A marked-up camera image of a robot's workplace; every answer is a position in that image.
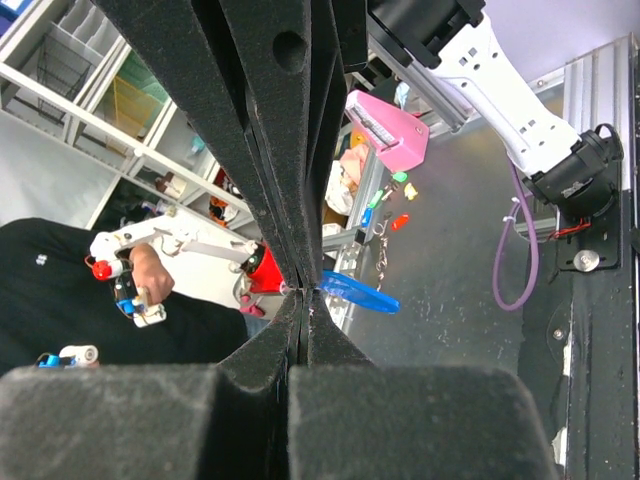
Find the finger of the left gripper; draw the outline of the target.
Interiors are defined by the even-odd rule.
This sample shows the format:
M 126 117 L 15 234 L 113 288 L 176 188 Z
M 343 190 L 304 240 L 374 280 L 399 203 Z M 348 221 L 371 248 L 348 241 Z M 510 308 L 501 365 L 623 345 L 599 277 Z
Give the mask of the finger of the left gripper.
M 276 156 L 300 162 L 300 63 L 280 64 L 277 36 L 300 32 L 297 1 L 101 1 L 240 189 L 294 289 L 300 286 Z
M 346 96 L 329 1 L 224 1 L 242 73 L 252 170 L 236 182 L 294 289 L 321 276 L 321 186 Z

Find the blue key tag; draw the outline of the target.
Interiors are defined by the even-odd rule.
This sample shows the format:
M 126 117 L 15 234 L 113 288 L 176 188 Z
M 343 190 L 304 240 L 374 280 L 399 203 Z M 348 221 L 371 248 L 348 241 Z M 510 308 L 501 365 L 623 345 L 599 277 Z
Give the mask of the blue key tag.
M 339 272 L 324 270 L 319 288 L 365 309 L 396 314 L 401 305 L 395 298 Z

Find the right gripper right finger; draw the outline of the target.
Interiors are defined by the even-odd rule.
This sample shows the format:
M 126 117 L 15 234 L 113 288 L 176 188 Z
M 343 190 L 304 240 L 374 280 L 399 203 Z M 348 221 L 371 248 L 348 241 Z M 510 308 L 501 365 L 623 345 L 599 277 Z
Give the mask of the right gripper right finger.
M 512 373 L 377 367 L 320 298 L 288 297 L 288 463 L 294 479 L 555 479 L 535 402 Z

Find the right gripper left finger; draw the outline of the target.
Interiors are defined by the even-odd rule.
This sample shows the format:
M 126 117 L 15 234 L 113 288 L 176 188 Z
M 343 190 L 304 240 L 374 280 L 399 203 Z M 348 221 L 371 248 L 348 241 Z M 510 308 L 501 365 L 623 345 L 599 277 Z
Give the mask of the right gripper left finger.
M 303 296 L 226 360 L 20 368 L 1 381 L 5 479 L 288 479 Z

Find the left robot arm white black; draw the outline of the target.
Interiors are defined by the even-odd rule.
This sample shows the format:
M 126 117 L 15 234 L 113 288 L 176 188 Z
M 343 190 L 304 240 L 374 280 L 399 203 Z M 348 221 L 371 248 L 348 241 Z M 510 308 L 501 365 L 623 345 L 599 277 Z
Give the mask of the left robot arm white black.
M 462 96 L 542 201 L 604 212 L 616 137 L 576 132 L 512 66 L 481 1 L 103 1 L 249 204 L 285 281 L 321 280 L 320 210 L 347 89 L 369 39 Z

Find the operator hand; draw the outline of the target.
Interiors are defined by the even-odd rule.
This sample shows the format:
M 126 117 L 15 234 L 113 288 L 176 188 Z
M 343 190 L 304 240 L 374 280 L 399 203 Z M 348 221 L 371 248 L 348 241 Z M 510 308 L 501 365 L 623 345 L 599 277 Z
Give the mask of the operator hand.
M 133 247 L 129 253 L 133 279 L 147 294 L 150 305 L 161 304 L 172 292 L 175 282 L 163 266 L 159 255 L 147 244 Z

